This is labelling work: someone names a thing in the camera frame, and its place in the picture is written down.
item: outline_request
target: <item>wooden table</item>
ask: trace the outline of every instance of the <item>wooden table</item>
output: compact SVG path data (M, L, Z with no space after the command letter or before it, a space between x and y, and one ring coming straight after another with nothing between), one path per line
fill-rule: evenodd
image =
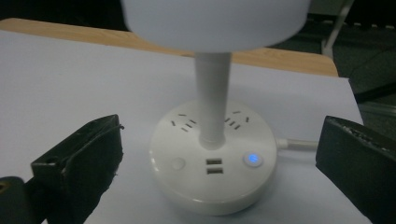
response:
M124 48L143 49L181 56L192 56L191 52L165 49L153 45L131 32L22 19L2 20L0 21L0 30ZM236 52L233 55L233 61L235 63L280 70L338 77L335 64L330 58L313 53L262 48Z

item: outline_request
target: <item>lamp stem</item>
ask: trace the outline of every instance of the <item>lamp stem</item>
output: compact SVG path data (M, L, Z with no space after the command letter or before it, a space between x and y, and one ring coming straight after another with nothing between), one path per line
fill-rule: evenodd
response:
M231 53L195 53L200 143L206 149L224 145L224 120Z

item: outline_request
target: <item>usb port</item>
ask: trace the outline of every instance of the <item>usb port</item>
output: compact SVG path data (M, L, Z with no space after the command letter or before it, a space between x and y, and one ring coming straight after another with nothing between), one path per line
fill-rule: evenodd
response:
M223 174L223 172L222 172L222 168L207 168L206 174L207 175Z
M222 164L221 159L207 159L206 160L206 165L220 165Z

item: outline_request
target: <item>white cable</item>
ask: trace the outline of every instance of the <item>white cable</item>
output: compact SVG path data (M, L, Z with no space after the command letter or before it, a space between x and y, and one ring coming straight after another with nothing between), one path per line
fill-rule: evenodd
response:
M317 150L318 142L277 138L276 146L277 149Z

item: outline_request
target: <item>white power strip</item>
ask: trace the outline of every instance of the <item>white power strip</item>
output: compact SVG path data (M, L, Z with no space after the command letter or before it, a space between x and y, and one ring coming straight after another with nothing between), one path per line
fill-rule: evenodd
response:
M200 145L198 105L189 102L160 121L150 144L155 177L181 207L220 216L258 201L276 167L276 140L254 111L229 102L223 147Z

